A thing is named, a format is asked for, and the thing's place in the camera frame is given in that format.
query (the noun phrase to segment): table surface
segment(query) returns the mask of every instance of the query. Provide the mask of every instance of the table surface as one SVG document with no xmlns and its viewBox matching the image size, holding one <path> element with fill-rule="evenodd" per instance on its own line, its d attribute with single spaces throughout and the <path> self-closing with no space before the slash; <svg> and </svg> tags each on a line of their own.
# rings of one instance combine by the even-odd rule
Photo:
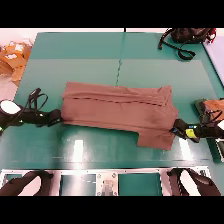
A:
<svg viewBox="0 0 224 224">
<path fill-rule="evenodd" d="M 40 33 L 17 91 L 15 102 L 24 105 L 40 87 L 49 97 L 44 111 L 62 106 L 67 81 L 127 87 L 171 85 L 179 117 L 198 122 L 194 101 L 224 97 L 223 86 L 202 44 L 186 45 L 197 53 L 182 61 L 175 50 L 157 49 L 157 33 Z M 137 146 L 138 134 L 127 131 L 57 124 L 8 128 L 0 139 L 0 166 L 10 169 L 144 168 L 208 165 L 224 194 L 214 142 L 195 144 L 175 138 L 171 151 Z M 82 140 L 83 152 L 74 145 Z"/>
</svg>

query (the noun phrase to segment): brown pants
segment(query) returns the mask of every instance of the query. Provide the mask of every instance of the brown pants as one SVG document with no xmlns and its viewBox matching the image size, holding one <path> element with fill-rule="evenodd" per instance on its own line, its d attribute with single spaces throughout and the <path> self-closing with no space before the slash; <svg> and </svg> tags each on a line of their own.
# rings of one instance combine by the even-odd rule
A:
<svg viewBox="0 0 224 224">
<path fill-rule="evenodd" d="M 139 146 L 170 150 L 169 132 L 178 116 L 171 86 L 127 88 L 68 82 L 63 94 L 65 124 L 139 133 Z"/>
</svg>

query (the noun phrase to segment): yellow band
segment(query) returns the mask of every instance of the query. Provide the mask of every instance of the yellow band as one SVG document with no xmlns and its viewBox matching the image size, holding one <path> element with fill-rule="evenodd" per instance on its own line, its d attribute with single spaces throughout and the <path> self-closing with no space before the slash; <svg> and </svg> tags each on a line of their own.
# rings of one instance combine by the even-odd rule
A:
<svg viewBox="0 0 224 224">
<path fill-rule="evenodd" d="M 186 134 L 188 138 L 197 138 L 194 134 L 194 129 L 186 129 Z"/>
</svg>

